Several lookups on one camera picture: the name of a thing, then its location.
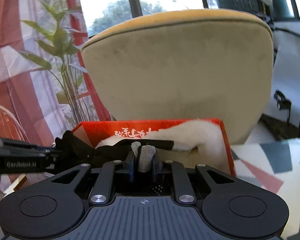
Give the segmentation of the grey knit glove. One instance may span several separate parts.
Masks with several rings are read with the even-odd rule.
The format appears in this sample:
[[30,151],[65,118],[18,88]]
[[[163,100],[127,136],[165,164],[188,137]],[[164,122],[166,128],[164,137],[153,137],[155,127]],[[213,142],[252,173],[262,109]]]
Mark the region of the grey knit glove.
[[152,159],[156,154],[156,148],[152,145],[142,146],[141,142],[133,142],[131,149],[137,161],[138,171],[146,173],[150,170]]

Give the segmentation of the black exercise bike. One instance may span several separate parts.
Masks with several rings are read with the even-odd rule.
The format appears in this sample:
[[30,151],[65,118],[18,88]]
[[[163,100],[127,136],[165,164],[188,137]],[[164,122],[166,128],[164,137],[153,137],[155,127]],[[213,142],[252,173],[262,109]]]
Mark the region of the black exercise bike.
[[300,21],[276,21],[256,12],[269,25],[274,38],[271,92],[263,113],[271,118],[300,124]]

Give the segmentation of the red white printed curtain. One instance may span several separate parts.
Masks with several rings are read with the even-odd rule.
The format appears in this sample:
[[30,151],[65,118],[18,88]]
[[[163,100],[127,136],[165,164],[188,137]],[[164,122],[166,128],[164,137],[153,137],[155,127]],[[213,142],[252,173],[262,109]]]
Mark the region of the red white printed curtain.
[[[88,33],[80,1],[66,2],[69,9],[77,13],[77,19],[70,23],[80,30],[75,41],[82,46]],[[34,19],[38,10],[34,0],[0,0],[0,105],[17,118],[30,143],[50,146],[74,127],[68,125],[57,105],[51,78],[36,71],[34,65],[21,56],[22,51],[35,46],[34,32],[23,26],[21,20]],[[83,63],[81,52],[79,59]],[[110,114],[89,75],[87,85],[98,116],[96,121],[108,121]]]

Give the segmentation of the tall green bamboo plant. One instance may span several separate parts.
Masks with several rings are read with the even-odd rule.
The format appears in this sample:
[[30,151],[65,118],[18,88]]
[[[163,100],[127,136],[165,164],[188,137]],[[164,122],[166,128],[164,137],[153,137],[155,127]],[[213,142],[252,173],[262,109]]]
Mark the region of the tall green bamboo plant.
[[34,19],[21,20],[34,32],[34,48],[25,49],[21,56],[34,69],[47,74],[52,90],[70,127],[82,121],[98,119],[87,85],[87,71],[80,62],[80,48],[75,35],[80,33],[70,21],[77,13],[69,9],[66,0],[34,0],[38,12]]

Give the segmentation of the white board leaning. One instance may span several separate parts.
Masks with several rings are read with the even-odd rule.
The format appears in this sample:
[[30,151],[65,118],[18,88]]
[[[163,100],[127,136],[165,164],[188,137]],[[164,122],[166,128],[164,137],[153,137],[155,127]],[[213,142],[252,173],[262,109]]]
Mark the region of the white board leaning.
[[274,93],[279,90],[292,102],[290,123],[300,124],[300,38],[282,31],[273,32],[277,55],[271,84],[271,93],[263,113],[272,118],[286,121],[287,110],[279,110]]

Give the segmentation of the red strawberry cardboard box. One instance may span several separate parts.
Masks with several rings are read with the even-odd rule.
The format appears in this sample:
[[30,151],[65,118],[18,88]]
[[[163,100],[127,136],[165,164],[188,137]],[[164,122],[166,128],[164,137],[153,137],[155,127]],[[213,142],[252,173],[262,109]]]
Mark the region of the red strawberry cardboard box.
[[175,160],[186,168],[204,163],[236,174],[225,127],[218,119],[81,122],[56,138],[54,146],[82,156],[83,147],[89,152],[121,140],[172,141],[171,149],[158,150],[162,160]]

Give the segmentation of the white fluffy plush cloth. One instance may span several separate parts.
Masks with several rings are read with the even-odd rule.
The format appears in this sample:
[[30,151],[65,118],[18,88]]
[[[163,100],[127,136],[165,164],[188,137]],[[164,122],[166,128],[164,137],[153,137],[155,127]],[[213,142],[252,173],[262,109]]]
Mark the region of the white fluffy plush cloth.
[[[230,173],[228,155],[221,128],[210,121],[190,120],[167,129],[148,132],[137,139],[142,146],[152,145],[161,160],[180,162],[186,168],[207,164],[227,174]],[[132,139],[113,135],[102,140],[96,149],[127,145],[132,151]]]

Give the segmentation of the beige chair backrest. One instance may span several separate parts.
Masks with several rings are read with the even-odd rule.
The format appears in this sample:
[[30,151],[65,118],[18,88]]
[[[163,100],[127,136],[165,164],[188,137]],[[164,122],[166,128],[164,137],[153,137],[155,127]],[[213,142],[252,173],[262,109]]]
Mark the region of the beige chair backrest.
[[247,12],[160,12],[89,39],[84,66],[117,120],[217,118],[244,143],[266,107],[273,33]]

